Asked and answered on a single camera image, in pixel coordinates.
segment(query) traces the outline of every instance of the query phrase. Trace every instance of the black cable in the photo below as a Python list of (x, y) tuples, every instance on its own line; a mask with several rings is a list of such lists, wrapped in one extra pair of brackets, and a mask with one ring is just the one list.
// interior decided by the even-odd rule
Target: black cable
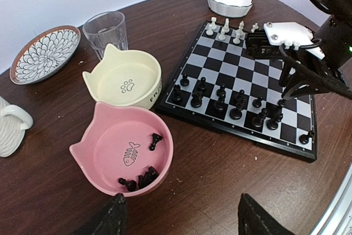
[(300, 49), (302, 48), (302, 49), (305, 49), (305, 50), (306, 49), (313, 49), (313, 48), (319, 47), (323, 43), (323, 40), (322, 39), (313, 39), (312, 42), (313, 42), (313, 44), (302, 45), (299, 48)]
[(279, 46), (279, 50), (281, 55), (283, 56), (283, 61), (284, 63), (288, 63), (290, 66), (295, 68), (297, 71), (303, 73), (305, 76), (308, 76), (311, 81), (313, 81), (316, 84), (319, 84), (323, 87), (326, 87), (329, 89), (331, 92), (334, 92), (340, 96), (346, 97), (350, 100), (352, 100), (352, 91), (349, 90), (349, 88), (345, 85), (343, 85), (341, 82), (333, 78), (332, 76), (327, 76), (327, 77), (322, 77), (318, 75), (317, 73), (309, 70), (307, 67), (302, 65), (299, 61), (296, 61), (294, 58), (291, 56), (287, 55), (287, 53), (284, 50), (285, 44), (281, 44)]

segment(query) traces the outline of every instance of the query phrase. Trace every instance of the pink bowl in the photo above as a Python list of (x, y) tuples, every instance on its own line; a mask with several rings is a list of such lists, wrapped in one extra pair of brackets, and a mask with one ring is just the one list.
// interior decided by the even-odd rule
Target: pink bowl
[[(149, 150), (152, 133), (163, 136), (154, 151)], [(92, 122), (81, 142), (70, 146), (70, 152), (88, 181), (101, 192), (139, 196), (156, 189), (167, 177), (173, 140), (165, 122), (153, 112), (97, 102)], [(147, 187), (129, 192), (118, 183), (120, 177), (138, 183), (138, 175), (144, 175), (150, 166), (159, 176)]]

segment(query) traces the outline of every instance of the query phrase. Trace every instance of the clear glass cup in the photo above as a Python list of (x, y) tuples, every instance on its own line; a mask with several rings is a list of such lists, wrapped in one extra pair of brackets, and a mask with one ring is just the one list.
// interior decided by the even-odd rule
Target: clear glass cup
[(128, 50), (125, 15), (119, 11), (95, 15), (83, 25), (82, 30), (99, 60), (102, 60), (109, 43), (119, 50)]

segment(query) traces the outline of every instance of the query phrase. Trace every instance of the cat-shaped bowl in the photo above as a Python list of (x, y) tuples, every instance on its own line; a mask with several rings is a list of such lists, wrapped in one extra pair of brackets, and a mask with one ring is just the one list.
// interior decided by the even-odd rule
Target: cat-shaped bowl
[(103, 59), (83, 79), (96, 102), (117, 107), (137, 106), (151, 109), (161, 89), (161, 66), (151, 54), (121, 51), (108, 44)]
[[(153, 151), (153, 133), (162, 136)], [(108, 195), (141, 196), (155, 190), (167, 177), (173, 157), (173, 139), (165, 122), (141, 107), (115, 107), (98, 102), (91, 124), (81, 142), (71, 145), (70, 153), (88, 181)], [(138, 176), (152, 166), (159, 176), (139, 189)], [(133, 192), (118, 182), (134, 180)]]

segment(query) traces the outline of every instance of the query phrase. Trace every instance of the wooden table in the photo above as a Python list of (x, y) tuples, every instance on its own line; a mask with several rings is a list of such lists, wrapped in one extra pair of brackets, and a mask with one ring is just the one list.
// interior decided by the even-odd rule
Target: wooden table
[[(277, 0), (254, 2), (245, 30), (267, 21), (297, 21), (317, 29)], [(123, 12), (129, 47), (160, 61), (164, 83), (200, 25), (213, 15), (206, 0), (149, 0)], [(86, 180), (69, 152), (92, 119), (95, 102), (81, 74), (97, 63), (82, 36), (75, 55), (50, 79), (19, 86), (11, 83), (8, 71), (0, 76), (0, 95), (35, 121), (19, 150), (0, 159), (0, 234), (67, 234), (110, 198)], [(343, 68), (348, 81), (351, 63)], [(308, 234), (352, 160), (352, 101), (333, 94), (316, 100), (319, 149), (314, 163), (161, 116), (174, 137), (172, 169), (157, 190), (128, 199), (128, 234), (238, 234), (241, 193), (252, 195), (295, 234)]]

